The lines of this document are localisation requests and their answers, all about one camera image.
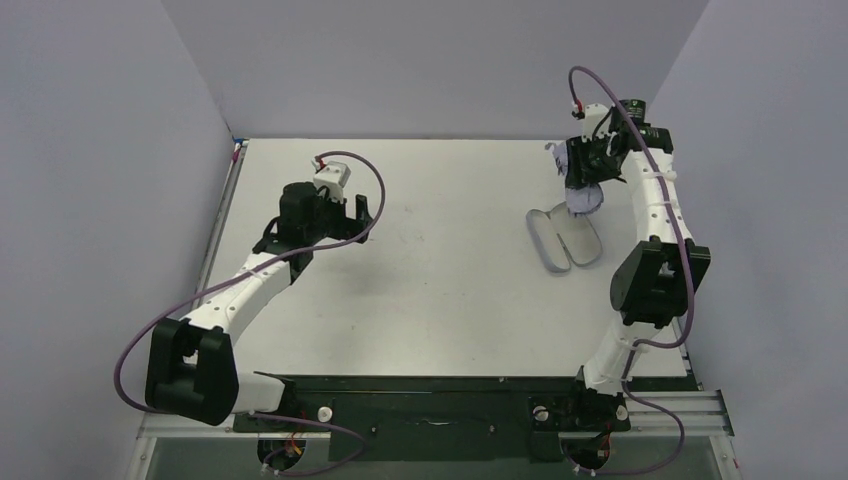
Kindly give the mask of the purple umbrella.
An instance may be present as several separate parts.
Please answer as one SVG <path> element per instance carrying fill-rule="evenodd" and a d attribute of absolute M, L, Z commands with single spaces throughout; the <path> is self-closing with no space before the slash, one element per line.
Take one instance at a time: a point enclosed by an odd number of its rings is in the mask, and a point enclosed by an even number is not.
<path fill-rule="evenodd" d="M 559 175 L 566 177 L 569 160 L 566 143 L 548 142 L 544 149 L 552 154 Z M 604 202 L 604 194 L 599 184 L 583 187 L 565 186 L 565 204 L 573 217 L 583 217 L 597 212 Z"/>

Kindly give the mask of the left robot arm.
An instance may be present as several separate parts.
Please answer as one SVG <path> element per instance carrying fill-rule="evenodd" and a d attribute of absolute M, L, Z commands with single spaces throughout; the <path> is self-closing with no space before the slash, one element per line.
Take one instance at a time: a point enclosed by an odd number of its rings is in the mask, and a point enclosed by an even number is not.
<path fill-rule="evenodd" d="M 146 405 L 208 425 L 231 414 L 277 410 L 285 382 L 241 370 L 234 348 L 271 300 L 297 281 L 315 252 L 367 240 L 375 218 L 366 196 L 356 195 L 354 204 L 355 214 L 348 216 L 340 186 L 319 181 L 285 186 L 277 215 L 237 273 L 181 318 L 156 322 Z"/>

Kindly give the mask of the purple umbrella case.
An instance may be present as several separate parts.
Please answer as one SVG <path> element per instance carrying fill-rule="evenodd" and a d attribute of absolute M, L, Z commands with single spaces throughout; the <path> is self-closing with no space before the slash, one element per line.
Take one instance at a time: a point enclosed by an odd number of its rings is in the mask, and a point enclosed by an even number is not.
<path fill-rule="evenodd" d="M 531 209 L 525 222 L 541 264 L 551 274 L 590 267 L 603 255 L 601 239 L 590 218 L 573 215 L 565 202 L 549 210 Z"/>

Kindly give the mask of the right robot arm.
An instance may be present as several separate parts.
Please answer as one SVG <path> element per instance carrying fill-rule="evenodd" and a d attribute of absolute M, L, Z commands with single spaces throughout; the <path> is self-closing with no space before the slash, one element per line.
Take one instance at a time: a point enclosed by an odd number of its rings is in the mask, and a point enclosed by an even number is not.
<path fill-rule="evenodd" d="M 598 209 L 609 180 L 623 182 L 632 203 L 637 243 L 610 285 L 618 316 L 581 370 L 586 388 L 605 395 L 621 392 L 653 338 L 687 312 L 711 262 L 683 219 L 670 132 L 646 122 L 645 110 L 637 99 L 577 106 L 582 132 L 555 150 L 570 213 Z"/>

